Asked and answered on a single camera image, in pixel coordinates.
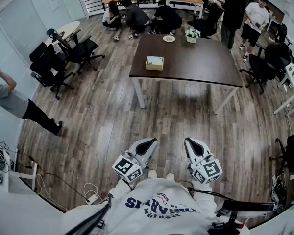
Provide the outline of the dark brown table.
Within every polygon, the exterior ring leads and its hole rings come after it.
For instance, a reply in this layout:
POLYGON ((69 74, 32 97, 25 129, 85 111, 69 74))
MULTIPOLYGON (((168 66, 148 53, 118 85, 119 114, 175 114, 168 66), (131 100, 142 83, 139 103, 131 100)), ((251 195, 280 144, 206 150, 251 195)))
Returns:
POLYGON ((243 86, 234 59, 223 42, 205 38, 196 43, 187 42, 185 36, 175 41, 164 41, 161 34, 143 34, 134 55, 129 77, 134 84, 140 108, 145 108, 139 79, 193 81, 227 86, 228 95, 214 110, 217 115, 231 97, 243 86), (164 58, 162 70, 147 70, 149 56, 164 58))

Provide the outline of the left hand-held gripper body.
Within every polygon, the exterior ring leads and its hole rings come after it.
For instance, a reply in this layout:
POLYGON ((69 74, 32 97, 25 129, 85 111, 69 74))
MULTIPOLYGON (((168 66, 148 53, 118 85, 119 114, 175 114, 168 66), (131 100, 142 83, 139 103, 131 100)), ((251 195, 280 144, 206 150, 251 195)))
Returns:
POLYGON ((157 147, 156 138, 134 142, 123 155, 119 155, 112 168, 124 181, 133 182, 149 169, 148 164, 157 147))

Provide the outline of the small wooden box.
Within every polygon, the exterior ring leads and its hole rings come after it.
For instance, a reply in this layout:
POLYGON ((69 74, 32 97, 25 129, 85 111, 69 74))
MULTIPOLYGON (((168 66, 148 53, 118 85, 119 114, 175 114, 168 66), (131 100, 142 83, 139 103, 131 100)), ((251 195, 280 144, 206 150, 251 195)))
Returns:
POLYGON ((146 59, 146 69, 147 70, 162 71, 163 70, 163 65, 164 65, 164 62, 163 62, 162 65, 148 64, 147 59, 146 59))

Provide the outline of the round white table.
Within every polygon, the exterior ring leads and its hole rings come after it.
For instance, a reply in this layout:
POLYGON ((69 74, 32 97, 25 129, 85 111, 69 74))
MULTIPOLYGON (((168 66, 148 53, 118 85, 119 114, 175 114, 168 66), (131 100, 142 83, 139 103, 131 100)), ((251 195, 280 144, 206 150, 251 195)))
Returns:
MULTIPOLYGON (((80 25, 80 21, 73 21, 58 28, 56 32, 61 36, 63 40, 66 40, 72 33, 74 33, 78 29, 79 25, 80 25)), ((48 37, 48 39, 45 41, 45 44, 47 46, 50 44, 56 45, 58 43, 59 43, 58 40, 53 40, 50 37, 48 37)))

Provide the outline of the person's left forearm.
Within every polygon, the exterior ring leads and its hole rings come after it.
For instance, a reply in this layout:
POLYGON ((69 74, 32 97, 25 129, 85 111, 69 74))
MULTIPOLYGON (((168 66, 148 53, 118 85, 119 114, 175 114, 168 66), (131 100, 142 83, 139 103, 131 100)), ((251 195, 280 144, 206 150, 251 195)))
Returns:
POLYGON ((134 189, 134 185, 131 185, 123 179, 119 179, 117 185, 109 191, 114 198, 123 198, 134 189))

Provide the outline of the potted white flowers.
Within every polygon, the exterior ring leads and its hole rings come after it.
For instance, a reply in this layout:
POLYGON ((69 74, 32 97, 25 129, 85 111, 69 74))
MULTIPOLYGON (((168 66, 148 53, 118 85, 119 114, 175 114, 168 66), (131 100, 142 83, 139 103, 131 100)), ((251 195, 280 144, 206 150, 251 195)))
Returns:
POLYGON ((190 28, 185 31, 186 40, 188 43, 196 43, 197 39, 201 37, 200 31, 190 28))

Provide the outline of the white power strip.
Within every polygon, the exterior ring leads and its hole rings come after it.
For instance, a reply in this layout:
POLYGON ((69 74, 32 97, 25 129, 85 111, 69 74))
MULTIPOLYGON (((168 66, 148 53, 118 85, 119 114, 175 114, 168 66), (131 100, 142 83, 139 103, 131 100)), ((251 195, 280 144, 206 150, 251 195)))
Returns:
POLYGON ((90 196, 90 197, 86 200, 86 203, 87 203, 88 205, 92 205, 92 204, 94 204, 98 199, 99 199, 98 195, 93 194, 92 196, 90 196))

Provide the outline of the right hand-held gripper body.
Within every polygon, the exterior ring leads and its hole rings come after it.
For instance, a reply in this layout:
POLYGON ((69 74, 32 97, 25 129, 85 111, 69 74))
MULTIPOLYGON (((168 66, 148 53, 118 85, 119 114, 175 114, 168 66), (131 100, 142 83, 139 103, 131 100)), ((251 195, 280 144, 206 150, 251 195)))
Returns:
POLYGON ((189 138, 185 139, 185 150, 187 158, 189 159, 189 165, 187 167, 189 173, 195 177, 202 184, 209 184, 212 181, 217 180, 222 175, 222 168, 219 160, 214 157, 210 152, 208 145, 198 139, 189 138), (199 143, 204 148, 202 156, 196 156, 188 144, 188 139, 199 143))

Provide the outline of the black waist-mounted device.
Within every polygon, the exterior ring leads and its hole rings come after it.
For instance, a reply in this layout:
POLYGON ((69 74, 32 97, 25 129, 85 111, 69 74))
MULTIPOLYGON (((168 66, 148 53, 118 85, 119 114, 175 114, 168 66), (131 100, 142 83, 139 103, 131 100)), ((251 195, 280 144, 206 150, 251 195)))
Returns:
POLYGON ((275 211, 275 203, 243 202, 225 199, 215 209, 217 221, 208 229, 209 235, 249 235, 245 224, 237 218, 258 218, 275 211))

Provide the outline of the person's right forearm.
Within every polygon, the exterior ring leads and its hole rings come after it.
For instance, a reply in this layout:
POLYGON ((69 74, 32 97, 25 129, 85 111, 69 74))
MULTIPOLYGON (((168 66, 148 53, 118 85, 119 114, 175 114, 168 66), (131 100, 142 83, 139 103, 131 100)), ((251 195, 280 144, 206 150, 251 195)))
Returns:
POLYGON ((209 184, 202 184, 197 180, 192 180, 193 184, 193 198, 201 208, 212 208, 216 207, 213 195, 202 193, 203 191, 212 192, 209 184))

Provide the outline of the person's white sweatshirt torso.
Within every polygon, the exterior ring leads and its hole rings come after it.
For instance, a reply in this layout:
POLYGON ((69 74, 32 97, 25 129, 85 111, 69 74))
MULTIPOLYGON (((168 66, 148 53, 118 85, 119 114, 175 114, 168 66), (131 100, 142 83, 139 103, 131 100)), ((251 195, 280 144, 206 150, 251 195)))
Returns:
POLYGON ((146 178, 123 198, 108 194, 96 205, 82 205, 66 212, 61 233, 66 234, 107 204, 90 235, 208 235, 217 221, 216 207, 201 208, 188 190, 176 181, 146 178))

